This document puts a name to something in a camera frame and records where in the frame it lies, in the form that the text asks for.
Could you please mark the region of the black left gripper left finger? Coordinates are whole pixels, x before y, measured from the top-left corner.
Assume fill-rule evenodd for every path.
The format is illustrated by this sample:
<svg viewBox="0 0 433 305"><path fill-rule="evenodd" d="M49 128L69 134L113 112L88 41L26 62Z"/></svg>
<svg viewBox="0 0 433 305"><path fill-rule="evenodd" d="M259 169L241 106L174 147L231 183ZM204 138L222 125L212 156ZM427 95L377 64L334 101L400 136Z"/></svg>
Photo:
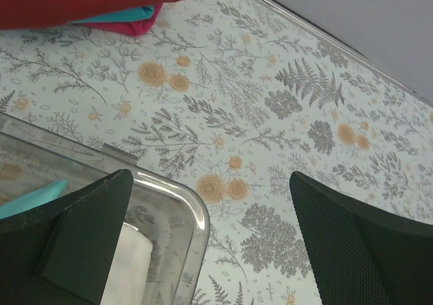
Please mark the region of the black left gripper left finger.
<svg viewBox="0 0 433 305"><path fill-rule="evenodd" d="M132 188L117 170L1 220L1 303L100 304Z"/></svg>

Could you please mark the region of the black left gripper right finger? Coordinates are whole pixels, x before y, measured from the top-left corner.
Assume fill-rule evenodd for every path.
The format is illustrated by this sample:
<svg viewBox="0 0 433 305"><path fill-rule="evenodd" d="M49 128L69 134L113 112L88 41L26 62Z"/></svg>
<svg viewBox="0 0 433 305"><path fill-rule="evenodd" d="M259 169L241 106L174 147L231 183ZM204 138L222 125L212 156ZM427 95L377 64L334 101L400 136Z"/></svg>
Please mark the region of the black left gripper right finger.
<svg viewBox="0 0 433 305"><path fill-rule="evenodd" d="M301 172L292 173L290 191L323 304L432 303L432 225Z"/></svg>

